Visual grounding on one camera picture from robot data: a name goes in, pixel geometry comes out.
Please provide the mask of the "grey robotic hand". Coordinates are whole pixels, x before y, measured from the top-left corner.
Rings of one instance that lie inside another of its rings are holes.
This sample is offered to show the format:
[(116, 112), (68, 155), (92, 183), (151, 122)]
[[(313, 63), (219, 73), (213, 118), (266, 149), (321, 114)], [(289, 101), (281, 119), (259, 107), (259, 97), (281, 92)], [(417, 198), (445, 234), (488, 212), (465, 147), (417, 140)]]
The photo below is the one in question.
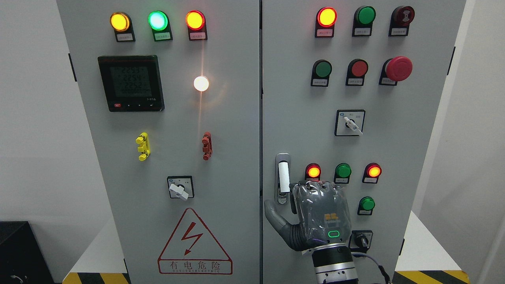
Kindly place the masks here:
[(334, 182), (305, 180), (291, 183), (299, 223), (280, 215), (271, 200), (264, 201), (265, 216), (274, 230), (295, 251), (327, 244), (343, 244), (351, 235), (351, 217), (344, 187)]

